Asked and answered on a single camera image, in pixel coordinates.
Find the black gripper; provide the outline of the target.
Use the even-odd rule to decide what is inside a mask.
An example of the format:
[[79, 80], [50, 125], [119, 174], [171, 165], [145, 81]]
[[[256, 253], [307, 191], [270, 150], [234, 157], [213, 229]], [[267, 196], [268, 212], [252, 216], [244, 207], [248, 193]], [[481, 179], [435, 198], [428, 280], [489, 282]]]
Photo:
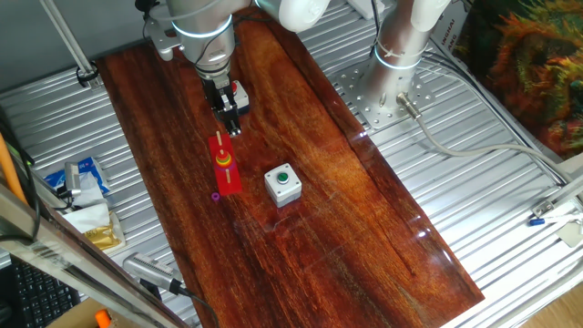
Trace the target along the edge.
[[201, 82], [215, 118], [220, 122], [226, 121], [226, 129], [232, 138], [238, 136], [241, 133], [238, 105], [234, 100], [230, 74], [205, 76]]

